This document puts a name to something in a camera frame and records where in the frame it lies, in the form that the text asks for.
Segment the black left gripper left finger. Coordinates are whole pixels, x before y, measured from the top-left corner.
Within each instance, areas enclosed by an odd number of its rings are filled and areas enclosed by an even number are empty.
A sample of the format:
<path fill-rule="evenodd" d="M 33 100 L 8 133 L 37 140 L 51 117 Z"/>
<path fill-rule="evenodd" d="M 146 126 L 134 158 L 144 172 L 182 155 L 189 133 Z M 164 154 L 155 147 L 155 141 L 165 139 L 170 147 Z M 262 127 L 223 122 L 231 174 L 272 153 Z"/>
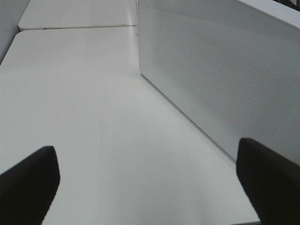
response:
<path fill-rule="evenodd" d="M 33 152 L 0 176 L 0 223 L 42 224 L 59 184 L 55 148 L 44 146 Z"/>

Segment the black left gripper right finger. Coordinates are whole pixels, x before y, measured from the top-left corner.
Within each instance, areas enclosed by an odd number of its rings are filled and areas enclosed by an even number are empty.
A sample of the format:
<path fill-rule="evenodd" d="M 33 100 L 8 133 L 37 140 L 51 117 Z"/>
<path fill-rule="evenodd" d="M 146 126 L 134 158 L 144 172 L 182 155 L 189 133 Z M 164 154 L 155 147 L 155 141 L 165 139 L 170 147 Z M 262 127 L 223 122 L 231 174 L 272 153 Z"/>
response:
<path fill-rule="evenodd" d="M 251 138 L 241 138 L 236 174 L 263 225 L 300 223 L 300 167 Z"/>

